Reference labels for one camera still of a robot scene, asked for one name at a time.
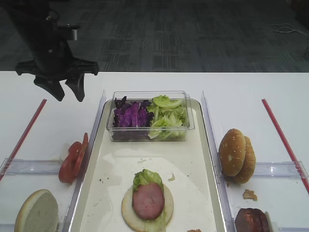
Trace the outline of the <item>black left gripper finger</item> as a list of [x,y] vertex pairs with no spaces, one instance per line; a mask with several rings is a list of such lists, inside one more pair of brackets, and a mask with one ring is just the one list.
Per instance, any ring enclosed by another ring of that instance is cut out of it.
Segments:
[[68,78],[65,84],[72,90],[76,99],[82,102],[85,97],[84,93],[84,73],[74,75]]
[[63,100],[65,93],[59,81],[48,80],[36,76],[34,84],[50,93],[59,102]]

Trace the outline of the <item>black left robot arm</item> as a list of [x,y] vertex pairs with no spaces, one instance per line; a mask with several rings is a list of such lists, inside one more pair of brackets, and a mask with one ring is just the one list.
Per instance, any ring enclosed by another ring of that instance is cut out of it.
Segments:
[[97,75],[99,66],[97,62],[73,56],[68,42],[77,40],[79,26],[58,25],[60,16],[49,7],[47,0],[2,0],[0,5],[33,56],[33,60],[18,63],[16,73],[34,75],[34,84],[58,101],[65,96],[60,84],[65,81],[82,102],[84,75]]

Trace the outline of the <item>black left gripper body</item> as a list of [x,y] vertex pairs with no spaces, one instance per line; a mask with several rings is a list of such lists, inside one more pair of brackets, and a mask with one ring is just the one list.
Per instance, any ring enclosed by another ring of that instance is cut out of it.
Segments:
[[73,56],[68,41],[77,40],[78,25],[15,24],[33,60],[15,66],[18,75],[29,73],[45,80],[73,79],[75,74],[98,74],[98,63]]

